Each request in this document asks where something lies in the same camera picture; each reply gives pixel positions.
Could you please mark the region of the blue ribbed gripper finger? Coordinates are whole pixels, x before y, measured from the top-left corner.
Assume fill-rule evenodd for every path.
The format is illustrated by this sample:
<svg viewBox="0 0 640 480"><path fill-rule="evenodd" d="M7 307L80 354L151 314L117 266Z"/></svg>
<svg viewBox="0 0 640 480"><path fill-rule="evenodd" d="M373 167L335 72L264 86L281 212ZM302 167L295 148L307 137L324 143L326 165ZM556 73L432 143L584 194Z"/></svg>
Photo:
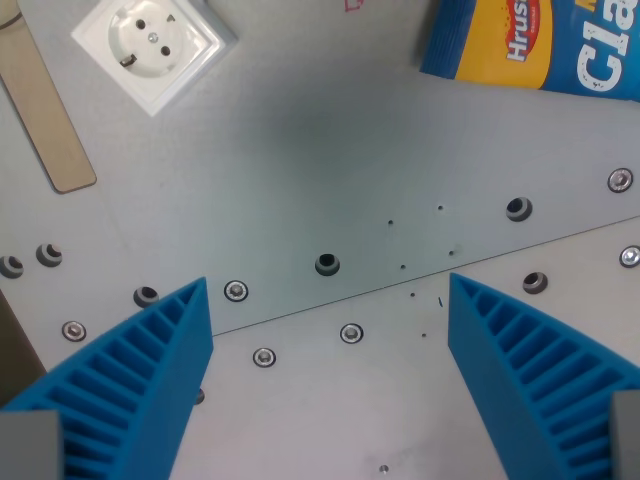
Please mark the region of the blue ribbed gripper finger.
<svg viewBox="0 0 640 480"><path fill-rule="evenodd" d="M508 478L612 478L611 399L638 388L638 366L456 273L448 347Z"/></svg>
<svg viewBox="0 0 640 480"><path fill-rule="evenodd" d="M198 278L122 321L12 399L55 411L66 479L167 479L214 350Z"/></svg>

